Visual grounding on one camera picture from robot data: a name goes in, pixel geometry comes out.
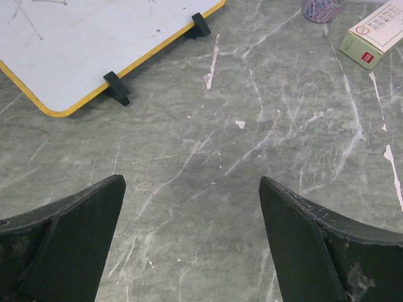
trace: yellow whiteboard frame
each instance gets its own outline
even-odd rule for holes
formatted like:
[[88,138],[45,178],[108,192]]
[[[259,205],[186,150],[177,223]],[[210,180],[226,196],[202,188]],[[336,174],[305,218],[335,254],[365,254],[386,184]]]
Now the yellow whiteboard frame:
[[[220,3],[215,5],[214,7],[210,8],[206,13],[203,14],[204,18],[207,18],[210,16],[212,13],[214,13],[216,10],[221,8],[225,4],[226,0],[221,0]],[[179,30],[177,33],[175,33],[173,36],[170,38],[166,39],[163,41],[161,44],[158,46],[154,47],[150,52],[147,52],[145,55],[143,55],[141,58],[139,58],[137,61],[134,63],[130,64],[128,67],[123,69],[121,72],[117,74],[119,79],[127,75],[130,71],[134,70],[134,68],[138,67],[141,63],[146,61],[147,59],[151,58],[153,55],[155,55],[157,52],[159,52],[161,49],[163,49],[165,46],[169,45],[173,41],[175,41],[177,38],[179,38],[181,35],[186,33],[188,30],[190,30],[192,27],[194,27],[195,23],[191,22],[188,25],[186,25],[184,28]],[[101,92],[103,92],[106,88],[108,88],[108,84],[104,83],[100,85],[97,89],[95,89],[93,92],[89,93],[86,97],[82,98],[80,101],[78,101],[75,105],[71,106],[69,109],[65,111],[53,111],[48,109],[35,95],[30,89],[14,74],[14,72],[11,71],[10,68],[7,67],[7,65],[0,60],[0,69],[16,84],[23,93],[28,96],[31,101],[46,115],[53,116],[54,118],[64,118],[66,116],[71,115],[73,112],[77,111],[79,108],[83,107],[86,103],[88,103],[90,100],[95,98],[97,95],[99,95]]]

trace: gray marble table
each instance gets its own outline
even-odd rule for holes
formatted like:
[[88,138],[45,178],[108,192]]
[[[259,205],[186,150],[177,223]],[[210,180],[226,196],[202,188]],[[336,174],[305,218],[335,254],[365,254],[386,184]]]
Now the gray marble table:
[[240,1],[99,96],[45,116],[0,74],[0,218],[123,174],[97,302],[281,301],[258,197],[269,176],[342,215],[403,232],[403,55],[373,71],[337,50],[376,9],[332,23],[300,1]]

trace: black plastic part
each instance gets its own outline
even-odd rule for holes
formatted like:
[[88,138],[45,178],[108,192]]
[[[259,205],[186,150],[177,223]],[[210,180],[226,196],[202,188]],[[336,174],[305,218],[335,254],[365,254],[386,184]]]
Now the black plastic part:
[[195,25],[185,33],[188,38],[195,40],[196,38],[204,38],[212,33],[202,14],[194,14],[191,18],[195,22]]
[[284,302],[403,301],[403,234],[337,214],[267,177],[259,195]]
[[111,176],[0,220],[0,301],[93,302],[125,194]]
[[109,87],[106,88],[104,93],[110,98],[115,99],[123,106],[127,106],[130,104],[127,96],[130,94],[130,91],[124,85],[121,79],[113,72],[109,72],[103,76],[104,80],[108,83]]

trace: black foot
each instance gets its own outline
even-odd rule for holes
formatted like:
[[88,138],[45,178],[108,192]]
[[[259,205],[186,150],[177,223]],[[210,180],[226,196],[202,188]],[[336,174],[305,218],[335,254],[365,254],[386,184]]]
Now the black foot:
[[120,80],[113,71],[104,75],[103,78],[109,85],[104,93],[110,98],[118,101],[123,106],[129,105],[130,101],[128,100],[127,96],[130,91],[126,88],[122,80]]
[[195,25],[185,33],[185,36],[196,40],[196,38],[204,38],[212,33],[208,28],[206,20],[203,18],[202,14],[197,13],[191,18],[193,19],[193,22],[195,22]]

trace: small cardboard box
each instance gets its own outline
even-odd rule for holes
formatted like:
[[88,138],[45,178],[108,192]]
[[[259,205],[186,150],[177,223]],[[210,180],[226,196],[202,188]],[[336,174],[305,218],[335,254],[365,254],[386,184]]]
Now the small cardboard box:
[[339,49],[366,69],[403,38],[403,0],[390,0],[350,28]]

